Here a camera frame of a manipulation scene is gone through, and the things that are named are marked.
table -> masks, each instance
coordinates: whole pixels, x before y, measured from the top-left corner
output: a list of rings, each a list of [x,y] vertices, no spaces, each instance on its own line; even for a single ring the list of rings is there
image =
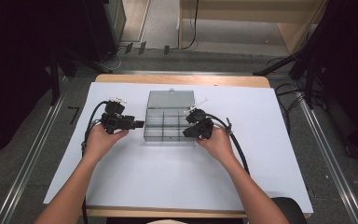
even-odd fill
[[[96,82],[115,82],[115,83],[157,83],[157,84],[188,84],[188,85],[207,85],[207,86],[236,86],[236,87],[258,87],[269,90],[269,82],[265,77],[220,77],[220,76],[177,76],[177,75],[100,75]],[[303,195],[308,199],[308,194],[303,186]],[[153,209],[153,208],[131,208],[131,207],[104,207],[88,206],[89,216],[96,217],[246,217],[240,211],[200,211],[189,209]]]
[[[197,18],[276,22],[287,50],[292,54],[298,51],[312,24],[317,23],[324,14],[326,3],[327,0],[200,0]],[[180,0],[180,49],[183,47],[183,19],[194,18],[195,8],[196,0]]]

